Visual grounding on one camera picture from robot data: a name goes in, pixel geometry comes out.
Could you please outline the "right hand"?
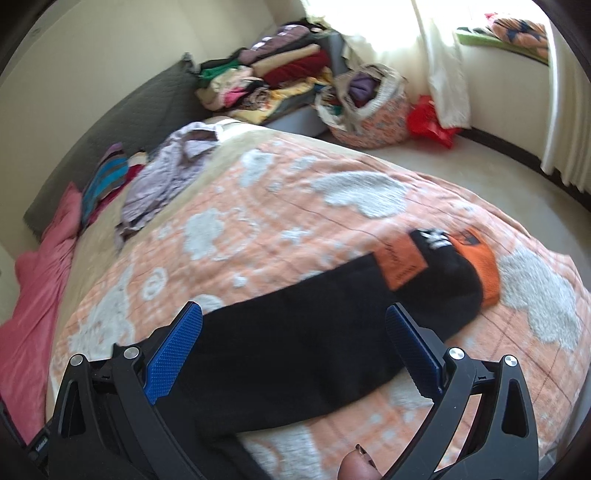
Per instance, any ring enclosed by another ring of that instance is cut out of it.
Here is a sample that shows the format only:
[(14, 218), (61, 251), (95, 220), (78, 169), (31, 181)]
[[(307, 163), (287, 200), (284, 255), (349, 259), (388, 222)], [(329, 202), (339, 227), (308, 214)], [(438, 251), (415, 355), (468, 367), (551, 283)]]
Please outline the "right hand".
[(374, 460), (360, 444), (349, 452), (339, 465), (338, 480), (381, 480), (382, 474)]

